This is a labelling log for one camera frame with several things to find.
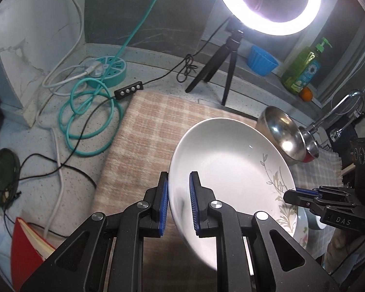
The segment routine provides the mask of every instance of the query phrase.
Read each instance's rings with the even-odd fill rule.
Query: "metal bolt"
[[[262,221],[266,221],[269,218],[268,213],[260,211],[256,213],[256,217]]]
[[[101,221],[104,218],[104,214],[101,212],[96,212],[92,214],[92,219],[94,221]]]
[[[220,202],[220,201],[212,201],[211,202],[211,206],[214,208],[214,209],[220,209],[222,207],[223,203]]]
[[[137,203],[137,207],[139,207],[140,209],[146,209],[149,207],[149,203],[147,203],[146,201],[140,201]]]

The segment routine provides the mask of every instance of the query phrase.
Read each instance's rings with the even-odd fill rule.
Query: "coiled teal cord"
[[[139,30],[139,28],[142,26],[142,24],[145,22],[146,18],[148,17],[148,15],[150,14],[151,9],[153,8],[154,4],[156,3],[157,0],[152,0],[145,15],[143,16],[142,20],[138,23],[138,25],[135,27],[135,29],[132,31],[132,33],[130,34],[130,36],[126,39],[126,41],[124,42],[124,44],[122,45],[122,47],[119,49],[119,51],[117,52],[117,54],[115,55],[115,58],[112,60],[112,62],[115,62],[115,60],[123,53],[123,51],[125,50],[126,46],[128,45],[128,43],[131,41],[131,39],[134,37],[134,35],[136,34],[136,32]],[[97,95],[100,96],[104,96],[106,98],[111,98],[110,100],[110,112],[109,112],[109,116],[107,121],[104,123],[104,125],[102,127],[100,127],[98,130],[89,133],[89,134],[84,134],[82,135],[81,139],[87,139],[87,138],[91,138],[94,137],[98,134],[100,134],[102,131],[104,131],[108,125],[110,124],[110,122],[112,121],[112,118],[114,116],[114,107],[116,106],[118,108],[119,111],[119,124],[113,134],[113,136],[111,137],[111,139],[108,141],[108,143],[106,143],[103,147],[101,147],[98,150],[95,151],[91,151],[91,152],[84,152],[84,151],[79,151],[78,149],[75,150],[75,154],[79,155],[79,156],[84,156],[84,157],[92,157],[92,156],[96,156],[100,153],[102,153],[103,151],[105,151],[112,143],[112,141],[114,140],[114,137],[119,129],[121,120],[123,118],[123,108],[122,106],[115,100],[112,98],[111,93],[109,92],[108,88],[106,87],[106,85],[103,83],[104,78],[108,75],[110,69],[111,69],[112,65],[110,64],[109,67],[107,68],[107,70],[104,72],[103,76],[99,79],[95,79],[95,78],[84,78],[81,79],[80,81],[78,81],[76,83],[76,85],[73,87],[71,93],[70,93],[70,99],[61,107],[61,110],[59,111],[58,114],[58,124],[59,127],[61,129],[61,131],[65,134],[65,141],[67,146],[73,151],[74,150],[74,146],[72,145],[72,143],[70,142],[71,139],[80,139],[79,135],[74,135],[70,133],[70,127],[73,123],[73,120],[76,118],[76,116],[80,116],[83,115],[88,108],[91,106],[94,98]],[[80,93],[75,94],[77,88],[82,85],[84,82],[86,81],[95,81],[97,82],[99,85],[95,90],[88,90],[88,91],[83,91]],[[82,102],[80,104],[80,106],[78,108],[75,107],[74,104],[74,100],[80,96],[84,96],[84,95],[88,95],[90,94],[90,97],[88,97],[84,102]],[[62,121],[62,115],[63,112],[65,110],[65,108],[70,105],[70,108],[72,109],[72,116],[70,117],[69,121],[67,122],[67,124],[65,125]]]

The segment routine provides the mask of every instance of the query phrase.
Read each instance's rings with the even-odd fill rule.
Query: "red book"
[[[11,247],[11,277],[16,292],[54,250],[23,219],[16,219]]]

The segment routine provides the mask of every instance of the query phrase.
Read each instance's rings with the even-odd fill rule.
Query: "black tripod stand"
[[[227,80],[225,91],[223,93],[222,105],[226,104],[228,92],[230,90],[232,77],[234,75],[234,69],[237,62],[237,50],[242,40],[243,32],[240,30],[234,30],[232,35],[226,40],[226,44],[220,47],[212,58],[207,62],[203,69],[198,73],[196,78],[187,87],[185,92],[189,93],[204,78],[204,82],[208,82],[224,63],[226,58],[231,54],[230,64],[228,66]]]

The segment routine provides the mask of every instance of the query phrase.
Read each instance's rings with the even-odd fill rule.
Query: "bottle label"
[[[317,73],[320,68],[320,63],[317,60],[312,60],[307,68],[302,72],[302,74],[297,78],[291,88],[296,92],[302,91],[302,89],[310,83],[312,77]]]

